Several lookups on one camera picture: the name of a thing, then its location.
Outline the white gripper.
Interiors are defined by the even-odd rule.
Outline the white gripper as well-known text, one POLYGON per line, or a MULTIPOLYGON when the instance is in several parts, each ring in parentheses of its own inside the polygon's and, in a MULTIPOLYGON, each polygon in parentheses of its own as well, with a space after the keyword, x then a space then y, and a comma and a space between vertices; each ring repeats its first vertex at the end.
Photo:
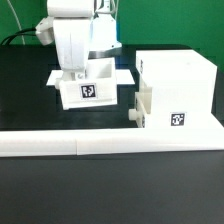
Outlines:
POLYGON ((55 18, 53 31, 60 68, 71 79, 85 79, 93 18, 55 18))

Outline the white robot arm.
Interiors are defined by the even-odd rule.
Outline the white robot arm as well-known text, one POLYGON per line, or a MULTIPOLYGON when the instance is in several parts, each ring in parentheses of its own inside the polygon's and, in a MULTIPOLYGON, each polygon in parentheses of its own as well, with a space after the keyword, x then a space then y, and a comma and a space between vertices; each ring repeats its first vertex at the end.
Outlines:
POLYGON ((113 57, 117 39, 114 0, 47 0, 48 16, 35 27, 43 45, 55 42, 65 75, 86 78, 89 59, 113 57))

